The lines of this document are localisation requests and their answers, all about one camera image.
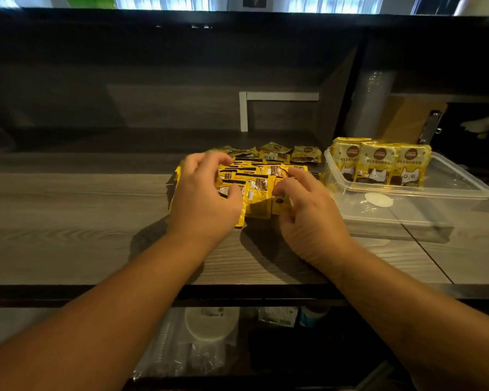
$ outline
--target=white bracket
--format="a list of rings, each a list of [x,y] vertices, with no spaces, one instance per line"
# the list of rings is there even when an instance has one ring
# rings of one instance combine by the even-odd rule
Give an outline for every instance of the white bracket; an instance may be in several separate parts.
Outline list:
[[[281,102],[316,102],[319,92],[239,92],[241,131],[248,131],[248,100],[274,100]]]

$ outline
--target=clear plastic container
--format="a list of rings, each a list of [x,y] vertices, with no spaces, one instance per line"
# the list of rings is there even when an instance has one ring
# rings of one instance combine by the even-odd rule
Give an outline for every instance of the clear plastic container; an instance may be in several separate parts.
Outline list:
[[[324,152],[327,164],[326,186],[344,219],[403,223],[417,226],[455,226],[457,213],[471,210],[489,199],[489,187],[466,170],[436,152],[425,173],[423,187],[362,184],[346,180]],[[380,207],[366,199],[366,193],[379,193],[392,199]]]

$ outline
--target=white round object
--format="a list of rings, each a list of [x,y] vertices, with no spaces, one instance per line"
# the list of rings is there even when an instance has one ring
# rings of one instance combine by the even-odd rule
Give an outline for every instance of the white round object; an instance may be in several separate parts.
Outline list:
[[[365,193],[364,197],[368,202],[378,207],[391,207],[393,205],[393,199],[382,193]]]
[[[215,342],[227,337],[239,321],[238,307],[187,307],[184,321],[194,338]]]

